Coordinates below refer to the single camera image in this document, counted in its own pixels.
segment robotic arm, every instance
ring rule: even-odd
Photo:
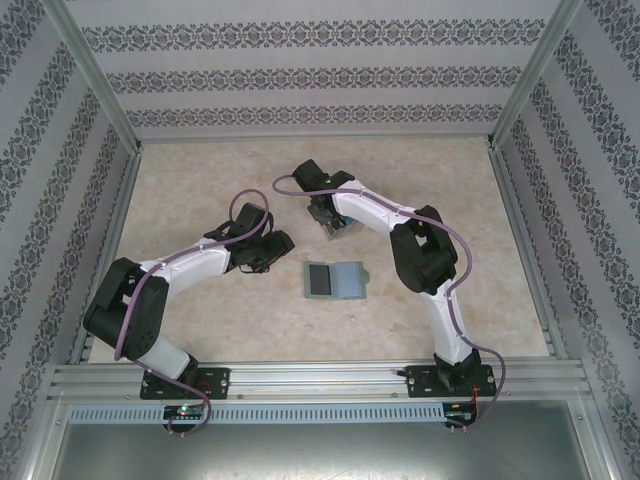
[[[116,348],[128,299],[145,273],[162,263],[162,268],[154,272],[140,290],[122,346],[122,355],[170,379],[193,385],[197,360],[160,334],[165,304],[191,285],[211,276],[228,273],[236,267],[243,273],[266,273],[271,264],[289,253],[294,244],[283,231],[273,231],[271,213],[265,224],[248,238],[211,247],[251,232],[260,224],[264,214],[261,207],[245,203],[236,220],[230,220],[204,234],[192,248],[186,250],[190,253],[170,263],[163,261],[175,255],[140,263],[128,258],[116,260],[85,314],[85,329]]]
[[[438,378],[451,392],[469,391],[474,372],[481,365],[480,355],[462,339],[467,334],[455,290],[450,296],[461,334],[454,328],[446,298],[456,275],[457,253],[447,232],[401,213],[417,214],[442,223],[437,210],[430,206],[415,210],[395,204],[368,190],[344,171],[329,176],[313,160],[296,168],[293,178],[304,192],[340,189],[311,197],[307,207],[329,238],[337,238],[347,231],[354,220],[389,237],[400,280],[420,295],[429,313]]]

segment patterned wallpaper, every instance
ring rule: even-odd
[[[640,15],[586,1],[504,143],[563,340],[640,478]]]
[[[143,139],[489,133],[557,0],[76,0]]]
[[[0,479],[66,363],[127,152],[35,0],[0,5]]]

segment beige floor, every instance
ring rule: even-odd
[[[388,240],[369,229],[329,243],[306,211],[271,181],[308,158],[346,170],[376,192],[416,208],[430,204],[474,253],[459,289],[467,329],[507,356],[547,349],[482,139],[306,140],[153,145],[145,149],[119,256],[141,261],[185,248],[227,218],[239,190],[269,197],[278,229],[296,248],[265,275],[233,271],[174,297],[162,332],[200,361],[427,358],[429,321],[396,277]],[[291,189],[297,188],[291,182]],[[259,198],[246,200],[259,203]],[[362,260],[366,300],[303,297],[302,262]],[[464,260],[458,263],[462,271]],[[96,341],[92,362],[112,362]]]

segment enclosure wall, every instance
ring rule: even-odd
[[[128,155],[37,1],[0,4],[0,478],[68,361]]]
[[[502,145],[538,266],[624,478],[640,476],[640,15],[582,4]]]
[[[558,1],[68,2],[143,140],[487,134]]]

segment tile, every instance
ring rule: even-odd
[[[210,278],[167,304],[162,332],[200,361],[429,358],[420,298],[397,278],[388,239],[369,229],[333,242],[271,181],[313,158],[346,170],[389,199],[436,207],[469,243],[474,270],[459,289],[471,338],[506,356],[548,355],[500,193],[481,138],[254,141],[145,148],[119,256],[168,255],[227,220],[233,196],[259,188],[295,250],[264,275]],[[295,182],[285,186],[297,189]],[[247,201],[260,198],[248,195]],[[363,261],[368,298],[304,298],[302,262]],[[461,259],[458,271],[464,268]],[[92,362],[112,361],[99,341]]]

